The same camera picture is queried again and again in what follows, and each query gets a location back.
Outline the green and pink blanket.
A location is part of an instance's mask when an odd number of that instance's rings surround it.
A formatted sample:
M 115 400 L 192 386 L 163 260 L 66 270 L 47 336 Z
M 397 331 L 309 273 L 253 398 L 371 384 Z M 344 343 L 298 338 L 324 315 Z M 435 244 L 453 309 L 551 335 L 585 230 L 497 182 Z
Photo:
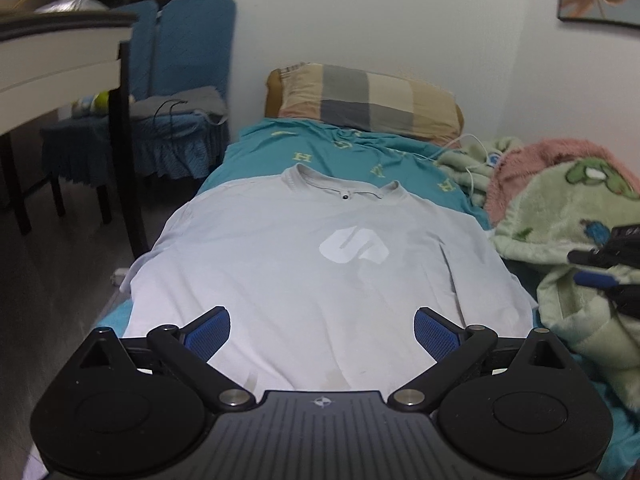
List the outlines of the green and pink blanket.
M 460 148 L 436 164 L 483 208 L 499 255 L 531 266 L 542 324 L 597 367 L 631 411 L 639 408 L 639 322 L 602 292 L 578 286 L 571 250 L 601 247 L 616 226 L 639 221 L 639 179 L 587 140 L 520 145 L 500 139 L 486 155 Z

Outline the grey folded cloth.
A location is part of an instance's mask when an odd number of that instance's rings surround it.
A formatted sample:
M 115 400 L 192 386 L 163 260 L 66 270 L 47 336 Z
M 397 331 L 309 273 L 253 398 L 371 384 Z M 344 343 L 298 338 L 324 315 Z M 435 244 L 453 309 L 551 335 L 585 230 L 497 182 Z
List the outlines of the grey folded cloth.
M 150 96 L 129 107 L 131 119 L 148 119 L 160 115 L 199 114 L 210 119 L 226 119 L 227 104 L 213 86 L 183 90 L 171 96 Z

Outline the yellow green plush toy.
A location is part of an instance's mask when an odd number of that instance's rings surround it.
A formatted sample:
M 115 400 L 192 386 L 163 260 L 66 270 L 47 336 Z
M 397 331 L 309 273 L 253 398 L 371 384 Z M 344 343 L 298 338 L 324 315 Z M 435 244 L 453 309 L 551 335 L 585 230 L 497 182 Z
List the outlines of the yellow green plush toy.
M 108 115 L 108 100 L 110 92 L 102 91 L 94 96 L 84 96 L 73 102 L 72 117 L 83 118 L 89 116 L 103 117 Z

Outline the plaid pillow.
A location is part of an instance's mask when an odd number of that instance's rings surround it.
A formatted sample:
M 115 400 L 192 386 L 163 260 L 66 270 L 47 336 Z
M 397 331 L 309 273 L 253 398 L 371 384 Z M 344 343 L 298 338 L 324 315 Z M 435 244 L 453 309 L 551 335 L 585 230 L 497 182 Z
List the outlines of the plaid pillow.
M 310 119 L 437 145 L 460 136 L 464 126 L 454 95 L 420 80 L 299 63 L 273 70 L 266 87 L 267 118 Z

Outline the clear plastic bag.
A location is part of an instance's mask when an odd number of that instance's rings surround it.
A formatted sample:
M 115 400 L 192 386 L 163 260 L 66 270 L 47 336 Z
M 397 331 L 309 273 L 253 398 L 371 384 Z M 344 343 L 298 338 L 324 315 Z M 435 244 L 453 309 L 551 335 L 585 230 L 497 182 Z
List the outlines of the clear plastic bag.
M 80 11 L 108 11 L 110 8 L 98 0 L 58 0 L 40 6 L 36 13 L 61 13 Z

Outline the white desk with black frame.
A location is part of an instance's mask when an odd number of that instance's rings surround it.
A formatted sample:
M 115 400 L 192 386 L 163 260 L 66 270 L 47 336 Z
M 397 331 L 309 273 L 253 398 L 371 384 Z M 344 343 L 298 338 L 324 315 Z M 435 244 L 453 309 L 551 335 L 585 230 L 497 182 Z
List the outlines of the white desk with black frame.
M 111 173 L 132 254 L 149 250 L 134 178 L 129 120 L 129 41 L 137 17 L 116 11 L 1 12 L 1 170 L 18 229 L 29 216 L 10 133 L 74 99 L 101 90 L 108 100 Z

